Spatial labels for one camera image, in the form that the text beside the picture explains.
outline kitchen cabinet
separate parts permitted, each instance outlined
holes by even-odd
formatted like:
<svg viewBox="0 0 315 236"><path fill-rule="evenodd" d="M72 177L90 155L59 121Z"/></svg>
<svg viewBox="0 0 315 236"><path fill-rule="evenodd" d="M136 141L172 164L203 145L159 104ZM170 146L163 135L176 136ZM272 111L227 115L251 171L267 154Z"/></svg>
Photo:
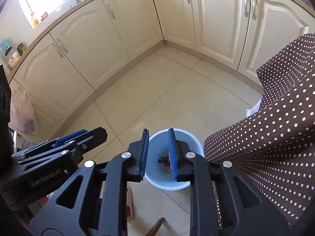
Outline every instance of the kitchen cabinet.
<svg viewBox="0 0 315 236"><path fill-rule="evenodd" d="M154 0L154 3L164 39L195 50L191 0Z"/></svg>
<svg viewBox="0 0 315 236"><path fill-rule="evenodd" d="M24 92L24 89L15 79L10 82L10 88L12 91L11 103L18 102L20 96ZM51 139L61 125L65 122L63 119L55 115L53 112L44 107L34 97L30 95L31 104L34 108L34 114L37 122L37 134L27 134L25 138L34 143L40 143Z"/></svg>
<svg viewBox="0 0 315 236"><path fill-rule="evenodd" d="M163 40L153 0L103 0L130 59Z"/></svg>
<svg viewBox="0 0 315 236"><path fill-rule="evenodd" d="M94 91L49 33L30 51L14 78L64 120Z"/></svg>
<svg viewBox="0 0 315 236"><path fill-rule="evenodd" d="M94 89L130 62L102 0L73 12L50 34Z"/></svg>
<svg viewBox="0 0 315 236"><path fill-rule="evenodd" d="M237 70L246 39L250 0L192 0L196 51Z"/></svg>
<svg viewBox="0 0 315 236"><path fill-rule="evenodd" d="M287 44L314 33L315 19L292 0L252 0L244 52L238 71L261 84L256 70Z"/></svg>

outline floor tile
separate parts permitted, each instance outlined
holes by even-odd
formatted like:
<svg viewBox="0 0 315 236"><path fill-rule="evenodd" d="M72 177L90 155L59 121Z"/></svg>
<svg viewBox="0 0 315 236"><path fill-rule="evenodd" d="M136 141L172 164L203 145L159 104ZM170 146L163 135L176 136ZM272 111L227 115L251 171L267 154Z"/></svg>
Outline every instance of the floor tile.
<svg viewBox="0 0 315 236"><path fill-rule="evenodd" d="M190 214L190 186L177 191L163 191Z"/></svg>
<svg viewBox="0 0 315 236"><path fill-rule="evenodd" d="M128 222L128 235L146 235L161 217L166 222L156 236L180 236L190 229L190 215L161 189L145 178L141 183L129 183L133 195L134 219Z"/></svg>
<svg viewBox="0 0 315 236"><path fill-rule="evenodd" d="M96 103L119 135L188 71L187 67L152 53L105 90Z"/></svg>
<svg viewBox="0 0 315 236"><path fill-rule="evenodd" d="M193 68L201 60L199 57L193 56L169 45L164 45L163 47L159 48L156 53L168 57L189 68Z"/></svg>
<svg viewBox="0 0 315 236"><path fill-rule="evenodd" d="M120 142L118 138L116 138L113 142L111 142L106 148L101 151L93 160L99 164L103 162L110 161L117 154L125 152L126 148Z"/></svg>
<svg viewBox="0 0 315 236"><path fill-rule="evenodd" d="M190 235L190 231L184 233L182 236L189 236Z"/></svg>
<svg viewBox="0 0 315 236"><path fill-rule="evenodd" d="M247 84L204 60L200 61L193 70L232 92L250 106L254 106L261 99L261 94Z"/></svg>
<svg viewBox="0 0 315 236"><path fill-rule="evenodd" d="M173 127L189 131L203 145L210 134L244 119L249 107L192 70L122 132L119 139L126 147L141 138L144 128L153 135Z"/></svg>
<svg viewBox="0 0 315 236"><path fill-rule="evenodd" d="M103 127L104 129L106 129L108 134L107 140L105 143L84 154L83 161L80 164L84 163L87 160L94 159L95 156L97 156L106 146L108 146L110 142L112 142L116 138L115 133L108 125L97 104L95 102L92 102L77 117L77 119L60 134L60 136L66 136L81 129L86 129L89 131L97 127Z"/></svg>

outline white plastic bag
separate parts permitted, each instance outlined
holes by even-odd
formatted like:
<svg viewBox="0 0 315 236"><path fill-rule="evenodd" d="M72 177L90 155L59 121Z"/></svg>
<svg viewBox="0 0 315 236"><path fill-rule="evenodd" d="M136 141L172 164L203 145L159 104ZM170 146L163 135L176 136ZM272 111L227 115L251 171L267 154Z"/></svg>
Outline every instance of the white plastic bag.
<svg viewBox="0 0 315 236"><path fill-rule="evenodd" d="M9 127L23 134L37 134L37 122L31 99L25 90L17 103L11 103Z"/></svg>

